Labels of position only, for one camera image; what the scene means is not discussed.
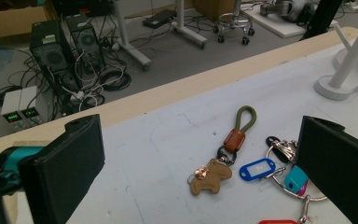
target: keychain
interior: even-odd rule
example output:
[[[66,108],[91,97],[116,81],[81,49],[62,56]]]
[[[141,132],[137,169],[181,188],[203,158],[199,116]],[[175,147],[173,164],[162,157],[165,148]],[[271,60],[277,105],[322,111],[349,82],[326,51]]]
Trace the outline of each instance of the keychain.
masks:
[[[267,175],[265,178],[272,178],[283,192],[303,201],[304,205],[302,213],[297,223],[304,224],[309,220],[308,207],[310,202],[320,202],[326,200],[327,197],[311,198],[309,195],[302,196],[306,191],[308,178],[306,174],[296,166],[296,141],[281,141],[276,137],[270,136],[267,138],[266,143],[269,146],[266,153],[266,159],[269,158],[270,152],[273,151],[277,157],[279,157],[280,161],[287,161],[294,165],[292,171],[286,176],[284,185],[282,185],[276,178],[275,175],[277,172]]]
[[[241,116],[245,111],[251,113],[252,118],[240,129]],[[237,159],[237,152],[241,149],[245,140],[245,132],[255,124],[255,121],[256,112],[251,106],[245,105],[238,110],[235,127],[229,133],[224,144],[217,149],[216,157],[211,159],[206,166],[201,166],[187,180],[194,195],[200,194],[202,189],[209,189],[212,193],[218,193],[220,180],[232,177],[229,166],[233,165]]]
[[[264,158],[251,162],[240,168],[240,177],[243,180],[251,181],[265,177],[275,172],[275,162]]]

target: chair base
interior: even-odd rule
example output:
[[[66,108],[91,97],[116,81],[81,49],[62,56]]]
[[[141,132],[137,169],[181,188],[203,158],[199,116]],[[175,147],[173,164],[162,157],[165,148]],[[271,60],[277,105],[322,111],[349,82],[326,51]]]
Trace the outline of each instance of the chair base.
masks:
[[[213,27],[213,32],[218,34],[217,41],[219,43],[225,42],[223,31],[226,28],[241,28],[243,30],[243,45],[249,44],[250,39],[248,35],[255,34],[255,29],[253,28],[252,21],[243,12],[238,13],[238,15],[235,15],[234,13],[225,13],[219,17],[216,22],[216,25]]]

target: white electronic device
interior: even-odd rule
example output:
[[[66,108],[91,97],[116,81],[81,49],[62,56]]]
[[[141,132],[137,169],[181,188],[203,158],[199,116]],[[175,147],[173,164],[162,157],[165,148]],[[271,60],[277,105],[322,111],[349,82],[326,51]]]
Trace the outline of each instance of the white electronic device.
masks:
[[[1,116],[9,123],[14,132],[29,128],[28,122],[19,113],[21,90],[10,91],[5,94],[5,101],[2,105]]]
[[[14,132],[48,122],[48,104],[36,86],[5,95],[1,116],[10,124]]]
[[[48,104],[36,86],[22,89],[18,111],[30,127],[48,122]]]

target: office chair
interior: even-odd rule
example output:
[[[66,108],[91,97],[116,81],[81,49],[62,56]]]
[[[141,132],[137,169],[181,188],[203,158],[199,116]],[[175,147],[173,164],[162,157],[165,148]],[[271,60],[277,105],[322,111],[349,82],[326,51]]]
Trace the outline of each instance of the office chair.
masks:
[[[243,30],[242,44],[249,44],[248,35],[254,35],[255,29],[251,20],[241,11],[241,0],[235,0],[234,11],[232,13],[225,13],[219,16],[216,25],[213,27],[213,32],[219,34],[217,42],[225,42],[223,31],[225,28],[235,29],[241,28]]]

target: chair wheel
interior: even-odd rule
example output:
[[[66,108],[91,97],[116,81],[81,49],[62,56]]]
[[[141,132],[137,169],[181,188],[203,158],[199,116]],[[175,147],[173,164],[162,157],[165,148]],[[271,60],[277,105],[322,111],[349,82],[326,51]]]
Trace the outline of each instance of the chair wheel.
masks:
[[[217,37],[217,42],[224,43],[225,42],[225,37],[223,35],[218,36]]]
[[[215,25],[215,26],[213,27],[213,32],[214,32],[215,34],[219,33],[219,26]]]
[[[255,29],[254,28],[250,28],[248,31],[248,35],[254,35],[255,34]]]
[[[243,44],[243,45],[248,45],[249,42],[251,42],[251,41],[249,40],[249,38],[248,38],[247,36],[244,36],[244,37],[242,38],[242,44]]]

